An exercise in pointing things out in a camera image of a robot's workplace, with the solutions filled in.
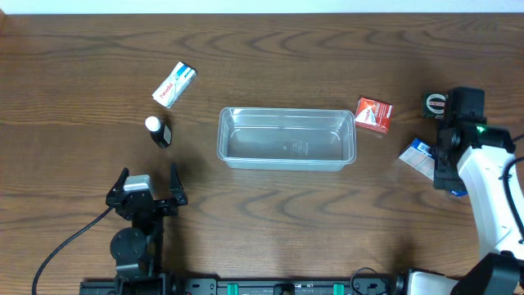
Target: bottle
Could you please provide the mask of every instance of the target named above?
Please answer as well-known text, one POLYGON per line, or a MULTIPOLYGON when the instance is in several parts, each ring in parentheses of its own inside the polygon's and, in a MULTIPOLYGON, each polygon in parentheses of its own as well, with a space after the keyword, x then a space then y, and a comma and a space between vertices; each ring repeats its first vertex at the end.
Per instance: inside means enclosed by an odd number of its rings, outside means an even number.
POLYGON ((155 116, 146 119, 146 127, 151 131, 151 138, 161 148, 167 148, 171 144, 171 130, 155 116))

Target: gray storage box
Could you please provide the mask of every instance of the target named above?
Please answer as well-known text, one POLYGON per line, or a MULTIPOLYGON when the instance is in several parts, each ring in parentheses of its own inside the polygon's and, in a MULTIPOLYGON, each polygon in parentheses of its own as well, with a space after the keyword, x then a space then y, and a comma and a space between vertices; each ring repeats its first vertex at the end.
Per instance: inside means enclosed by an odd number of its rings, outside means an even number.
POLYGON ((339 171, 357 157, 350 111, 226 107, 217 155, 232 168, 339 171))

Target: bottle cap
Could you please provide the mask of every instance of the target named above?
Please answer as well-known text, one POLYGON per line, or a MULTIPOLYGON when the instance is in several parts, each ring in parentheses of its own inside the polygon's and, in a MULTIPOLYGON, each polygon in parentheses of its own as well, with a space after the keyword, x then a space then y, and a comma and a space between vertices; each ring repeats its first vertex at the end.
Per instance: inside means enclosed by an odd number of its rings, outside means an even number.
POLYGON ((146 127, 151 132, 158 131, 160 129, 160 120, 155 116, 150 116, 146 119, 146 127))

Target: green tape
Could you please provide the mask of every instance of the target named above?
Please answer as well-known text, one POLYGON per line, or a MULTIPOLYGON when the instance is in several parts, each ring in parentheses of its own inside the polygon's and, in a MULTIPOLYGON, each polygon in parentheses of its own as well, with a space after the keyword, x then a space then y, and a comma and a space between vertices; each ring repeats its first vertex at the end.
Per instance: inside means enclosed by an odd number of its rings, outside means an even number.
POLYGON ((238 295, 238 285, 237 284, 228 284, 228 295, 238 295))
POLYGON ((333 295, 344 295, 344 285, 333 284, 333 295))

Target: round logo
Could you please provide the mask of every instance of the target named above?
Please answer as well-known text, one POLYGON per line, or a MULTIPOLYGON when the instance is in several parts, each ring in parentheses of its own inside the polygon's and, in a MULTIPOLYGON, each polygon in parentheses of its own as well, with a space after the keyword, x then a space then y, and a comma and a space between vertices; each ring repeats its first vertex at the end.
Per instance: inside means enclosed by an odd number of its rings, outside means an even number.
POLYGON ((442 94, 432 94, 426 100, 427 108, 437 115, 444 114, 445 96, 442 94))

